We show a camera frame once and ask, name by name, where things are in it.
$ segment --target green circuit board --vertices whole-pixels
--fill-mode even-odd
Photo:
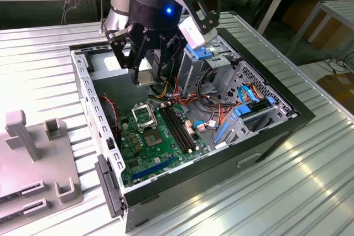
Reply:
[[[199,150],[193,150],[192,153],[183,153],[166,122],[161,117],[158,108],[153,108],[152,110],[157,120],[157,126],[155,129],[147,128],[143,132],[139,131],[133,113],[130,112],[125,116],[119,117],[118,122],[122,128],[121,154],[126,165],[122,178],[126,187],[154,177],[209,152],[199,133],[196,132],[194,137],[190,138],[194,145],[199,147]],[[187,120],[179,104],[173,105],[172,110],[181,117],[181,124]],[[138,120],[150,120],[148,112],[139,112],[138,114],[136,113],[136,116]],[[133,178],[134,174],[145,170],[150,171],[155,166],[161,169],[149,172],[149,174],[140,178]]]

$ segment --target blue drive bracket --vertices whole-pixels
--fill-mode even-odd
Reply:
[[[186,47],[192,53],[196,60],[208,59],[214,56],[212,53],[208,52],[204,46],[198,50],[193,50],[189,44],[187,44]]]

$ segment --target motherboard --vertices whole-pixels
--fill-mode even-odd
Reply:
[[[180,104],[165,108],[139,106],[118,119],[121,154],[126,163],[122,179],[126,187],[156,177],[209,150]]]

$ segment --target metal table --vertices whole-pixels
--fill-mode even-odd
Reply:
[[[220,21],[316,118],[267,160],[130,235],[352,235],[354,117],[240,17],[223,13]],[[91,23],[0,32],[2,110],[22,108],[28,124],[64,119],[84,192],[82,203],[9,235],[123,235],[95,172],[97,154],[68,50],[71,44],[105,40],[98,28]]]
[[[308,28],[311,26],[312,22],[315,20],[320,11],[324,11],[327,13],[326,17],[320,23],[320,25],[316,28],[310,39],[308,40],[310,43],[316,38],[319,32],[323,29],[323,27],[327,24],[331,17],[336,18],[344,25],[348,26],[352,30],[354,30],[354,0],[345,0],[345,1],[319,1],[315,6],[314,10],[308,16],[304,24],[301,26],[294,39],[291,41],[290,47],[286,52],[286,55],[289,56],[291,52],[296,48],[299,43],[301,37],[306,33]],[[353,46],[353,41],[349,41],[346,47],[344,47],[341,51],[341,54],[345,54],[350,47]]]

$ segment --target ram slot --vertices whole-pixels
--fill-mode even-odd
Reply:
[[[178,121],[176,114],[170,108],[160,109],[160,114],[170,129],[173,137],[179,144],[182,152],[187,153],[189,149],[193,149],[193,142]]]

